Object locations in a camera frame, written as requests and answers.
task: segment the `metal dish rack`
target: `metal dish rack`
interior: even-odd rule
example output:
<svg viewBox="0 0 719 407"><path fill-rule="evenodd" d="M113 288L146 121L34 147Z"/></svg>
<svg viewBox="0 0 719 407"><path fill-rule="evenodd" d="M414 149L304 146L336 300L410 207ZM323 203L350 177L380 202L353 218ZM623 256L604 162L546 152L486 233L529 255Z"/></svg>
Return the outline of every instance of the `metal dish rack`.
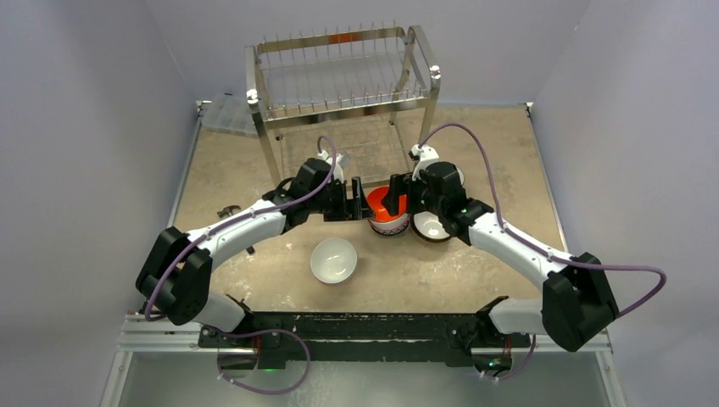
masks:
<svg viewBox="0 0 719 407"><path fill-rule="evenodd" d="M246 47L245 57L247 101L274 183L316 154L322 134L349 155L345 175L361 176L368 187L410 169L397 113L424 109L417 136L425 136L441 78L420 26L406 33L395 24L310 36L300 31L265 38Z"/></svg>

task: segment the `black bracket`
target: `black bracket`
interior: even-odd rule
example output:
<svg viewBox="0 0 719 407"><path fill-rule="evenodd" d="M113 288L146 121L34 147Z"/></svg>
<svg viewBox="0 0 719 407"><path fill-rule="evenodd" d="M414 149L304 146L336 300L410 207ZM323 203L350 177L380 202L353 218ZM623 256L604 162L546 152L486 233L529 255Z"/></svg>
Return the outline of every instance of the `black bracket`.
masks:
<svg viewBox="0 0 719 407"><path fill-rule="evenodd" d="M137 291L149 298L164 271L189 244L187 235L175 227L160 232L140 275L135 280ZM155 305L173 324L187 324L207 303L211 272L212 258L209 257L209 251L193 249L184 259L182 273L170 274Z"/></svg>
<svg viewBox="0 0 719 407"><path fill-rule="evenodd" d="M585 253L574 259L600 264ZM542 287L542 323L549 336L562 348L578 351L619 315L606 274L572 266L549 273Z"/></svg>

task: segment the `bowl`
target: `bowl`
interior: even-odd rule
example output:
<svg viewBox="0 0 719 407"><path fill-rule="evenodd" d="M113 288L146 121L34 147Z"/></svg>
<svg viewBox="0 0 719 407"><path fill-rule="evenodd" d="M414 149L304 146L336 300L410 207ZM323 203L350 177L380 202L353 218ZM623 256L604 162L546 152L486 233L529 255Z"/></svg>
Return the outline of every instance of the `bowl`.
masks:
<svg viewBox="0 0 719 407"><path fill-rule="evenodd" d="M444 230L439 218L432 212L420 212L412 216L412 230L417 236L432 243L447 242L452 237Z"/></svg>
<svg viewBox="0 0 719 407"><path fill-rule="evenodd" d="M389 187L378 187L369 195L367 195L367 203L375 212L375 217L370 219L372 230L383 236L394 236L407 229L410 225L410 216L407 211L407 196L399 197L399 213L395 216L387 212L387 208L382 205L382 199L389 192Z"/></svg>
<svg viewBox="0 0 719 407"><path fill-rule="evenodd" d="M317 245L309 257L309 267L317 280L325 284L339 284L354 274L357 251L352 243L332 237Z"/></svg>

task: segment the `white bowl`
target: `white bowl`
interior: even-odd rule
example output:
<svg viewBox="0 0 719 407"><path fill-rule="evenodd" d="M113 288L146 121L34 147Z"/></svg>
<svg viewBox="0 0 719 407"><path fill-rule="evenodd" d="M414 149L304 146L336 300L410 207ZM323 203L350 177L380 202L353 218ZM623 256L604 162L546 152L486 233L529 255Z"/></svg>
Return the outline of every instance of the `white bowl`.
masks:
<svg viewBox="0 0 719 407"><path fill-rule="evenodd" d="M352 243L331 237L317 245L309 257L309 267L317 280L325 284L339 284L354 273L357 251Z"/></svg>
<svg viewBox="0 0 719 407"><path fill-rule="evenodd" d="M442 227L439 218L432 212L420 212L412 216L412 229L430 242L445 242L451 237Z"/></svg>

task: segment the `white wall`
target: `white wall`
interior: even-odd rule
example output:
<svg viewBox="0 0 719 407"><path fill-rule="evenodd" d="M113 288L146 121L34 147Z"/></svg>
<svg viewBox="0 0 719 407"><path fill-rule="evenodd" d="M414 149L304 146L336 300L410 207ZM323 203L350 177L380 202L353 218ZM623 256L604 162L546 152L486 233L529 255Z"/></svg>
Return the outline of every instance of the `white wall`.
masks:
<svg viewBox="0 0 719 407"><path fill-rule="evenodd" d="M0 38L0 405L97 405L194 102L141 0L2 2Z"/></svg>
<svg viewBox="0 0 719 407"><path fill-rule="evenodd" d="M360 23L422 25L444 102L534 100L589 0L148 0L195 98L244 94L243 47Z"/></svg>
<svg viewBox="0 0 719 407"><path fill-rule="evenodd" d="M533 122L570 248L663 266L610 329L630 405L717 405L719 3L592 1ZM620 305L655 283L613 276Z"/></svg>

